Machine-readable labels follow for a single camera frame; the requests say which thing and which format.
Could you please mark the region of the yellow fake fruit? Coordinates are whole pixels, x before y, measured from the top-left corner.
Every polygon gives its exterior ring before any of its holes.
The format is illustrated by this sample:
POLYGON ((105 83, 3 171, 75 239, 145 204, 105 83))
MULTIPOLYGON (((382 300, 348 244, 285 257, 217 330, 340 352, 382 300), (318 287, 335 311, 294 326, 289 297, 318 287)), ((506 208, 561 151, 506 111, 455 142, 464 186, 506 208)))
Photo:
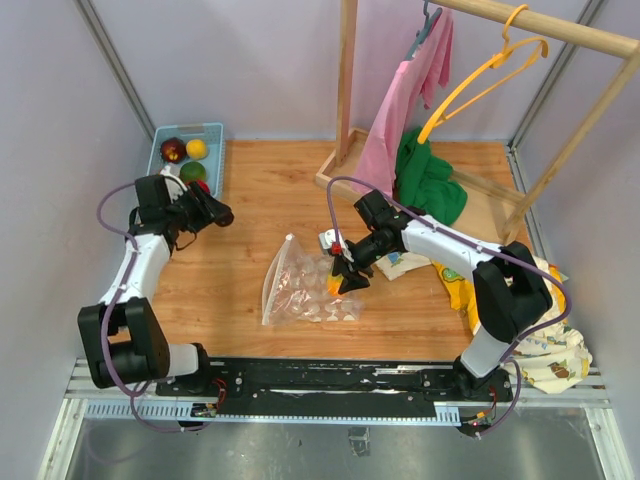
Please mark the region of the yellow fake fruit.
POLYGON ((193 160, 202 160, 208 156, 209 149, 202 139, 192 139, 186 143, 186 154, 193 160))

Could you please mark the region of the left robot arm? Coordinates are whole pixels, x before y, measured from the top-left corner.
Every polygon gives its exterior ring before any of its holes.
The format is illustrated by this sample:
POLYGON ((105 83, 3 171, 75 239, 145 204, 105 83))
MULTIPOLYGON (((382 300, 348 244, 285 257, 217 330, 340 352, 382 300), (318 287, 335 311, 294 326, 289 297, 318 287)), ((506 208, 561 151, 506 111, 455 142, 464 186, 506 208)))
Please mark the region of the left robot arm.
POLYGON ((204 347, 171 344, 152 308, 159 277, 182 233, 197 235, 215 224, 227 227, 231 208, 196 182, 172 174, 140 177, 131 184, 138 205, 127 230, 111 232, 125 240, 125 255, 114 282, 97 304, 79 311, 77 323, 90 375, 99 389, 173 379, 200 396, 214 383, 204 347))

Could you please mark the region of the clear zip top bag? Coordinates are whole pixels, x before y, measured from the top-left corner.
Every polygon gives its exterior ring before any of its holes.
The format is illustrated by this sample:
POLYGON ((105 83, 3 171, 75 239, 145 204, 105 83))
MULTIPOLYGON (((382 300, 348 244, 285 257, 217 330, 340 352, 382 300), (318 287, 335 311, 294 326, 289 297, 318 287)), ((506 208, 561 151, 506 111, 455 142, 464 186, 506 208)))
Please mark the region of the clear zip top bag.
POLYGON ((332 257, 307 253, 295 235, 287 234, 263 281, 261 324, 359 320, 364 303, 355 294, 328 294, 326 280, 332 266, 332 257))

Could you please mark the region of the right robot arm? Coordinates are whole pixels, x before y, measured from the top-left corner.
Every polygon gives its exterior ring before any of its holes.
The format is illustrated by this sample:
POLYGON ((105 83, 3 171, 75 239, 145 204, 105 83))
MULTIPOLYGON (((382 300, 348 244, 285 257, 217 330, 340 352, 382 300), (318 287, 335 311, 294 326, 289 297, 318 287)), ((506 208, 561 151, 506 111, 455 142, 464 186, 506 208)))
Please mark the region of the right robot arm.
POLYGON ((474 289, 479 330, 453 363, 453 387, 466 400, 486 392, 519 335, 539 321, 552 297, 530 250, 514 241, 487 243, 437 222, 415 209, 396 206, 372 190, 354 205, 369 233, 358 242, 338 227, 319 234, 333 258, 340 294, 369 287, 372 266, 390 253, 413 253, 451 268, 474 289))

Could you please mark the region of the red fake fruit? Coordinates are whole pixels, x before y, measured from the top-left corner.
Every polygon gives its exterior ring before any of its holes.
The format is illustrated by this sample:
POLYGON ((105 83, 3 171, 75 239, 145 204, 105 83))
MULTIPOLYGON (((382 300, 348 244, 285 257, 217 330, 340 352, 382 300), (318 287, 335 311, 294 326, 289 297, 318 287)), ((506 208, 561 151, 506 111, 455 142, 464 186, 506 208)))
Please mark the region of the red fake fruit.
POLYGON ((195 183, 206 193, 210 193, 208 185, 202 180, 196 180, 195 183))

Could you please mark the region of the dark red fake apple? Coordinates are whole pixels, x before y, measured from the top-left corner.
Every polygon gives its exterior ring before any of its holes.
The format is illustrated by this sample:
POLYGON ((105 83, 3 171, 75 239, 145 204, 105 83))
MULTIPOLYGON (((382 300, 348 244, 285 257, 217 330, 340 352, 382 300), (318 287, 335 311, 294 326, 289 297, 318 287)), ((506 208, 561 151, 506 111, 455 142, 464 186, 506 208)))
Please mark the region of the dark red fake apple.
POLYGON ((178 164, 187 156, 186 144, 177 137, 169 138, 160 145, 160 155, 164 162, 178 164))

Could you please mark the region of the small dark purple fake fruit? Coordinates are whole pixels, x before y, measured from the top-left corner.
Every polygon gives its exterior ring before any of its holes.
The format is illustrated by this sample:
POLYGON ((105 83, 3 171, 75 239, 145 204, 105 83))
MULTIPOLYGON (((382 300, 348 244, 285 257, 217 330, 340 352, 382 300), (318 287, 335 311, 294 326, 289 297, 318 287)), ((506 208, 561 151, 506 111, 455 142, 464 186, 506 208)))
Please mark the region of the small dark purple fake fruit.
POLYGON ((230 209, 220 209, 215 215, 214 223, 219 227, 230 226, 234 221, 234 214, 230 209))

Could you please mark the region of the round green fake fruit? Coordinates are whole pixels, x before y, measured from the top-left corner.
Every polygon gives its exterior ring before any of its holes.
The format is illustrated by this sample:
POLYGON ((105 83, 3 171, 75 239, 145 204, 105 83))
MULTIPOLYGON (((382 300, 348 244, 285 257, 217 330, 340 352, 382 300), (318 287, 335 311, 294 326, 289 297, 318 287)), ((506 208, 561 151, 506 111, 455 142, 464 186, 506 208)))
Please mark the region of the round green fake fruit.
POLYGON ((179 177, 185 184, 196 180, 205 182, 207 170, 201 162, 189 161, 181 166, 179 177))

